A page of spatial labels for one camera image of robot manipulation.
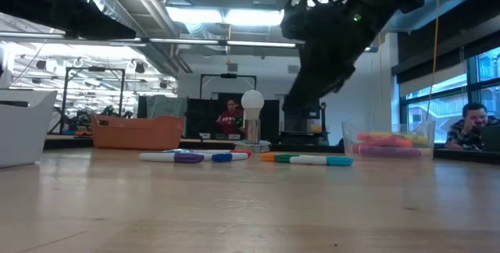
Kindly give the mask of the purple cap mini marker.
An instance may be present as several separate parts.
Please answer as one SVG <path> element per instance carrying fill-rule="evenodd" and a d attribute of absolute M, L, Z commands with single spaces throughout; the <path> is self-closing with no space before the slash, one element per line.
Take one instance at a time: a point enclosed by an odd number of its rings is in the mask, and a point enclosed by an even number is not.
<path fill-rule="evenodd" d="M 204 161 L 205 157 L 200 154 L 187 152 L 174 153 L 141 153 L 140 160 L 147 162 L 170 162 L 183 164 L 197 164 Z"/>

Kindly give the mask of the pink highlighter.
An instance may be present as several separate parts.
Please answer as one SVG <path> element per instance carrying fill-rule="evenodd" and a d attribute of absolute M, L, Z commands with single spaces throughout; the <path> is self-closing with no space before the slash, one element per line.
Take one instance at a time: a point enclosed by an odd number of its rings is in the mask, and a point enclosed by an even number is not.
<path fill-rule="evenodd" d="M 412 148 L 413 142 L 399 134 L 358 133 L 362 146 Z"/>

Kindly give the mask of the grey partition panel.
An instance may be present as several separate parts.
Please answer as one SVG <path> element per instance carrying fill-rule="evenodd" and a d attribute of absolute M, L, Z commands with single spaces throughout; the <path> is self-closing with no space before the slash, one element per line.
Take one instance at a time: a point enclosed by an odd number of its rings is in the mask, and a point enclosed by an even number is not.
<path fill-rule="evenodd" d="M 151 119 L 158 116 L 182 117 L 188 110 L 186 98 L 171 98 L 164 95 L 140 96 L 137 117 Z"/>

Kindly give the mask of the black partition panel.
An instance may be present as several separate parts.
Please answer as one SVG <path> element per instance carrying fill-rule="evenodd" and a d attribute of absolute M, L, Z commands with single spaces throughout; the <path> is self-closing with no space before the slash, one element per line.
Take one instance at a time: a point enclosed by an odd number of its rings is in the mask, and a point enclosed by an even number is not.
<path fill-rule="evenodd" d="M 218 116 L 226 110 L 226 103 L 233 99 L 241 106 L 243 94 L 221 93 L 217 99 L 192 99 L 187 102 L 186 137 L 200 138 L 204 134 L 210 134 L 213 139 L 229 139 L 237 136 L 242 139 L 245 136 L 242 119 L 243 134 L 224 135 L 217 125 Z M 279 101 L 265 100 L 260 113 L 260 138 L 265 141 L 273 141 L 279 134 Z"/>

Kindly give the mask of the light blue cap mini marker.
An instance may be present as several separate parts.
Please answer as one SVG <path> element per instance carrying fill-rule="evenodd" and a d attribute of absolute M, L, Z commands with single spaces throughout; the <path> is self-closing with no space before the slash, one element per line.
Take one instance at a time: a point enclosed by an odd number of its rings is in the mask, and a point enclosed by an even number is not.
<path fill-rule="evenodd" d="M 344 156 L 298 155 L 289 158 L 291 164 L 322 165 L 322 166 L 351 166 L 353 159 Z"/>

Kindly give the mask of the black metal frame rig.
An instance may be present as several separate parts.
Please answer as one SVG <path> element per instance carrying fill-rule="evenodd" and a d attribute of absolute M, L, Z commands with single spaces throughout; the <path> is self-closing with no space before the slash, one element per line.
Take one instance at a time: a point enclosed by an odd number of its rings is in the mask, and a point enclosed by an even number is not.
<path fill-rule="evenodd" d="M 205 77 L 219 77 L 222 79 L 237 79 L 237 78 L 251 78 L 253 79 L 253 85 L 250 85 L 252 89 L 257 89 L 257 76 L 255 75 L 239 75 L 236 73 L 220 73 L 220 74 L 210 74 L 210 73 L 202 73 L 199 78 L 199 93 L 198 98 L 202 99 L 202 92 L 204 88 L 203 80 Z"/>
<path fill-rule="evenodd" d="M 120 72 L 121 77 L 118 77 L 117 80 L 120 81 L 120 100 L 119 100 L 119 110 L 118 114 L 121 115 L 123 111 L 123 93 L 124 93 L 124 85 L 125 85 L 125 69 L 113 69 L 113 68 L 106 68 L 103 66 L 82 66 L 82 67 L 66 67 L 66 73 L 64 77 L 64 87 L 63 87 L 63 92 L 62 92 L 62 108 L 61 108 L 61 117 L 59 120 L 59 134 L 63 135 L 64 131 L 64 126 L 65 126 L 65 119 L 66 119 L 66 99 L 67 99 L 67 93 L 68 93 L 68 85 L 70 80 L 73 79 L 73 77 L 70 77 L 70 73 L 76 70 L 77 73 L 82 72 L 83 70 L 89 71 L 89 72 Z"/>

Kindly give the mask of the black computer monitor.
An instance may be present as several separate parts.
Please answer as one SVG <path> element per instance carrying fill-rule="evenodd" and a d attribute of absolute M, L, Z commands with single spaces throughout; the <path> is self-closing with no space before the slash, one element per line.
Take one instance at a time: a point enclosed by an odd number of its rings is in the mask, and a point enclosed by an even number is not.
<path fill-rule="evenodd" d="M 310 126 L 320 120 L 319 102 L 311 103 L 301 109 L 284 110 L 284 131 L 309 132 Z"/>

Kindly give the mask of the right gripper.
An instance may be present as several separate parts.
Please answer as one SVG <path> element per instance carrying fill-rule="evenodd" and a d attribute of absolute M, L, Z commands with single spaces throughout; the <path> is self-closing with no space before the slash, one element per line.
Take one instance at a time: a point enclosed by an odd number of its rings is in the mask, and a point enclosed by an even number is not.
<path fill-rule="evenodd" d="M 338 93 L 355 72 L 355 62 L 386 25 L 379 5 L 286 5 L 282 35 L 302 41 L 300 70 L 284 99 L 285 112 L 305 109 Z"/>

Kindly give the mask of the orange plastic bin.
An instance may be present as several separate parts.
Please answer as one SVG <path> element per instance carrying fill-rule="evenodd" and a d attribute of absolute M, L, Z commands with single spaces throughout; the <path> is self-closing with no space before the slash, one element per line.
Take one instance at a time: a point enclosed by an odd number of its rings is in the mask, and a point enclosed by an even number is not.
<path fill-rule="evenodd" d="M 127 119 L 92 114 L 91 129 L 96 148 L 162 151 L 179 147 L 184 117 Z"/>

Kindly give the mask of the white plastic bin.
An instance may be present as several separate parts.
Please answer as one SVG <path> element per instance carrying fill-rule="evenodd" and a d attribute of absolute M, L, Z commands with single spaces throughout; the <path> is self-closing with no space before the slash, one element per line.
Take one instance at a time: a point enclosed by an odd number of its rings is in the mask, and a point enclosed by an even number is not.
<path fill-rule="evenodd" d="M 56 91 L 0 90 L 0 168 L 40 159 L 56 97 Z"/>

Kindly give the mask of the dark window frame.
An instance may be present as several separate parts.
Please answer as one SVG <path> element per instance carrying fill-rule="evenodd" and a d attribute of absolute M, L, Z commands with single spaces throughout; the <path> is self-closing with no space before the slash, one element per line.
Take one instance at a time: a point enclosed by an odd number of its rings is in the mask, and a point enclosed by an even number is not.
<path fill-rule="evenodd" d="M 434 142 L 444 144 L 468 103 L 481 103 L 500 119 L 500 46 L 469 58 L 461 53 L 456 65 L 401 82 L 398 89 L 400 124 L 415 128 L 433 121 Z"/>

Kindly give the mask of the purple highlighter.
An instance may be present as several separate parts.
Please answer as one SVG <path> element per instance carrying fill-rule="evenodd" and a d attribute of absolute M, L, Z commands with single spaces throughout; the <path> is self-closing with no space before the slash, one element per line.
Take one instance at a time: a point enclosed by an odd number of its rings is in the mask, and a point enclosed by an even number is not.
<path fill-rule="evenodd" d="M 423 153 L 418 148 L 352 146 L 350 152 L 362 156 L 419 158 Z"/>

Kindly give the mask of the white bulb lamp metal base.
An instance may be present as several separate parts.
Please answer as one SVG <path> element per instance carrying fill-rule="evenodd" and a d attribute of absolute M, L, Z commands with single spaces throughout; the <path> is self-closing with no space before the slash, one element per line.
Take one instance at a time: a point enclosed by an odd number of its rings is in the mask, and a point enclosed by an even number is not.
<path fill-rule="evenodd" d="M 270 151 L 271 143 L 262 141 L 260 138 L 259 117 L 264 106 L 263 95 L 257 90 L 246 91 L 241 98 L 241 106 L 244 110 L 245 138 L 241 141 L 236 141 L 234 143 L 235 147 L 252 153 Z"/>

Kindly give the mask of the clear plastic container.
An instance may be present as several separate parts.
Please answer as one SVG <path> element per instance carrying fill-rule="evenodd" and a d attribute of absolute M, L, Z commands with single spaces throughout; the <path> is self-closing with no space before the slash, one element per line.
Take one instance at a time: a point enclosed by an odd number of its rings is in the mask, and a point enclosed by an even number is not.
<path fill-rule="evenodd" d="M 357 157 L 374 157 L 374 158 L 389 158 L 389 159 L 432 159 L 434 157 L 434 136 L 435 136 L 435 122 L 433 120 L 425 121 L 417 124 L 393 124 L 388 129 L 373 128 L 361 129 L 357 128 L 351 123 L 342 123 L 343 143 L 345 153 Z M 379 157 L 379 156 L 362 156 L 350 152 L 352 146 L 362 146 L 362 141 L 357 139 L 358 133 L 371 133 L 371 132 L 395 132 L 400 134 L 415 134 L 418 136 L 428 137 L 428 144 L 413 144 L 413 148 L 418 148 L 422 151 L 423 156 L 419 158 L 400 158 L 400 157 Z"/>

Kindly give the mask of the long ceiling light bar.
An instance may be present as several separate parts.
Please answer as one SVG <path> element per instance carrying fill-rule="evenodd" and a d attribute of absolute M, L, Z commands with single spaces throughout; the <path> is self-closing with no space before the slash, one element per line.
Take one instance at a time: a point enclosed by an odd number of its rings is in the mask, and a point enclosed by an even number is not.
<path fill-rule="evenodd" d="M 224 39 L 192 39 L 192 38 L 156 38 L 136 37 L 134 39 L 111 40 L 116 43 L 128 44 L 172 44 L 172 45 L 204 45 L 204 46 L 241 46 L 260 48 L 298 48 L 302 43 L 272 42 L 272 41 L 238 41 Z"/>

